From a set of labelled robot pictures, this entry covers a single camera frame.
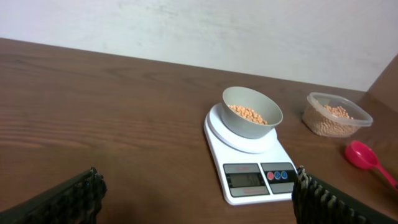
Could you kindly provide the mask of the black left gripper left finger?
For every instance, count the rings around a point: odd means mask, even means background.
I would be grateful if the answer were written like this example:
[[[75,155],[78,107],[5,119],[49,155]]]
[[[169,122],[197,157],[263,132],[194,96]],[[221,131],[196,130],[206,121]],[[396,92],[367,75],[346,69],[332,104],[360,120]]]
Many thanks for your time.
[[[1,223],[96,223],[107,192],[104,177],[92,167],[1,212]]]

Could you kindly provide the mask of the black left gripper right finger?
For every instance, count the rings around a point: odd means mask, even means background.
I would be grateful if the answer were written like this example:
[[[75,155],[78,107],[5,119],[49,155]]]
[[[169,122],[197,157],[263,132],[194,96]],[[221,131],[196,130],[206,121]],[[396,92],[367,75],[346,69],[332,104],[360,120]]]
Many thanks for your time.
[[[397,224],[334,186],[297,168],[292,202],[298,224]]]

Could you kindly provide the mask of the red plastic measuring scoop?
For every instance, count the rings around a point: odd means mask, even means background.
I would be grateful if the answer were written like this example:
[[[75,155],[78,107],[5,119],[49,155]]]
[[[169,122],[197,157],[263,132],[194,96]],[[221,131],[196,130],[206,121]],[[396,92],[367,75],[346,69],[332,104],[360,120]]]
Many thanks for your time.
[[[345,148],[345,157],[352,165],[359,169],[377,169],[386,178],[391,187],[397,191],[397,181],[383,168],[377,155],[365,143],[351,141]]]

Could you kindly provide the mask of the white digital kitchen scale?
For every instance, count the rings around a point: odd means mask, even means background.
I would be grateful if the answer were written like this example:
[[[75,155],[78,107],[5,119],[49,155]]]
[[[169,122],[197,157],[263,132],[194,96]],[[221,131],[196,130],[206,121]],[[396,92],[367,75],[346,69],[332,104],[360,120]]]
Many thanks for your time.
[[[297,171],[276,130],[259,139],[244,138],[224,125],[222,110],[221,103],[211,108],[204,131],[224,199],[230,205],[291,200]]]

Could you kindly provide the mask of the soybeans in bowl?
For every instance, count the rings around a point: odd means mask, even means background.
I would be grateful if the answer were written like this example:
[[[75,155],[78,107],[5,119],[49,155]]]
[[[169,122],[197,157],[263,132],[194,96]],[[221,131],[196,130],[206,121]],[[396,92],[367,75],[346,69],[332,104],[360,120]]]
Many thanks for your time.
[[[253,109],[248,107],[243,107],[240,105],[228,105],[228,107],[233,110],[240,117],[257,124],[267,125],[268,122],[262,118],[262,116],[256,113]]]

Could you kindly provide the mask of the grey round bowl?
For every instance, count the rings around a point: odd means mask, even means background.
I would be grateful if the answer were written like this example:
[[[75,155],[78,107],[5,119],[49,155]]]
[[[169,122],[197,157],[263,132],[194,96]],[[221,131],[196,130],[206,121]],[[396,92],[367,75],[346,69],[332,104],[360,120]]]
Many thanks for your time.
[[[235,134],[249,139],[258,139],[272,131],[283,120],[279,106],[268,96],[250,88],[232,86],[224,90],[221,119]],[[240,105],[260,114],[267,125],[250,122],[231,110],[228,105]]]

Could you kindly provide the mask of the pile of soybeans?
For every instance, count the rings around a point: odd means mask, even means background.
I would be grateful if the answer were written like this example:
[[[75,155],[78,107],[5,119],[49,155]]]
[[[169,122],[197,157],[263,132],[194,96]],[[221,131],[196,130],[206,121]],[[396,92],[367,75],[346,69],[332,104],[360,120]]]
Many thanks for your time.
[[[302,120],[313,133],[319,136],[346,138],[360,129],[359,126],[332,121],[311,105],[307,106],[303,112]]]

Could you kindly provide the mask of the clear plastic container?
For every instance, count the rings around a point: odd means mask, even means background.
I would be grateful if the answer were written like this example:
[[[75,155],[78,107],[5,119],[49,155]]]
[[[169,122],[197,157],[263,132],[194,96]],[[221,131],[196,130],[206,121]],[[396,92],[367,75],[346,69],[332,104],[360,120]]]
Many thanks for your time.
[[[359,126],[360,129],[373,124],[370,114],[342,96],[312,92],[307,96],[307,101],[307,106],[313,106],[323,116],[337,123]]]

